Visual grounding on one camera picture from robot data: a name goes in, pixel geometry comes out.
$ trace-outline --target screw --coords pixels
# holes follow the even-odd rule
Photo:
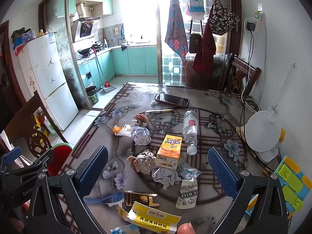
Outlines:
[[[45,176],[45,174],[44,174],[44,173],[40,173],[40,174],[38,175],[38,178],[39,178],[39,179],[43,179],[43,178],[44,178],[44,176]]]
[[[271,178],[272,178],[272,179],[277,179],[277,175],[276,175],[275,173],[272,173],[272,174],[271,174]]]
[[[249,171],[246,171],[246,170],[241,171],[241,175],[243,175],[245,177],[249,176],[249,174],[250,174]]]
[[[69,169],[67,170],[66,174],[67,175],[73,175],[75,173],[75,170],[74,169]]]

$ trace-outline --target smartphone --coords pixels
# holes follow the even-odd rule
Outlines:
[[[155,101],[166,103],[168,105],[181,107],[181,108],[187,108],[190,102],[187,98],[183,98],[183,97],[181,98],[181,97],[177,97],[177,96],[173,96],[173,95],[169,95],[165,93],[159,93],[155,97]]]

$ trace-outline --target black bag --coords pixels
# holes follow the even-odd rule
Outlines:
[[[193,20],[191,20],[191,27],[190,27],[190,44],[188,47],[188,51],[190,54],[197,54],[198,48],[202,42],[202,34],[198,33],[192,33],[192,26],[193,26]]]
[[[208,21],[213,34],[223,35],[236,26],[238,27],[238,16],[220,3],[220,0],[212,5],[211,10],[212,16]]]

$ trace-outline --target phone screen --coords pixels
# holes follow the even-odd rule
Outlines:
[[[181,105],[181,106],[186,106],[188,104],[188,99],[186,98],[181,98],[173,95],[168,95],[165,93],[160,93],[156,96],[156,99],[159,101],[167,102],[167,103],[172,103],[176,105]]]

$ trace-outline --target refrigerator door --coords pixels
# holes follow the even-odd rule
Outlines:
[[[67,83],[53,92],[45,102],[49,113],[61,130],[64,130],[78,113]]]
[[[54,33],[49,33],[26,44],[38,86],[46,99],[66,82]]]

